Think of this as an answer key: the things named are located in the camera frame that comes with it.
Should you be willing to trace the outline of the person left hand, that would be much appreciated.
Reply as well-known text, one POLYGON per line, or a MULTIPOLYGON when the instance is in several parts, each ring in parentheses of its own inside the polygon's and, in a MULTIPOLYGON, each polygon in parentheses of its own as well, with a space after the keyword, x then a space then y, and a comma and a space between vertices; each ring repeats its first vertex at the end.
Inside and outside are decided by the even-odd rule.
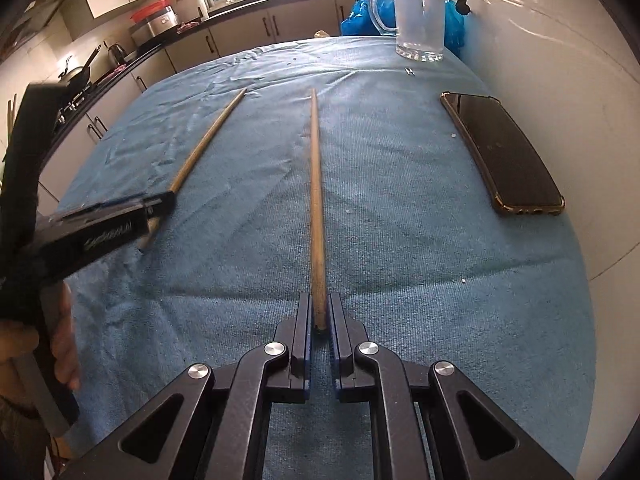
MULTIPOLYGON (((80 371, 72 315, 72 292, 66 283, 58 294, 58 324, 51 336, 51 352, 55 359, 56 379, 70 390, 78 390, 80 371)), ((23 406, 32 401, 18 377, 14 360, 37 348, 39 336, 32 327, 15 321, 1 321, 1 396, 23 406)))

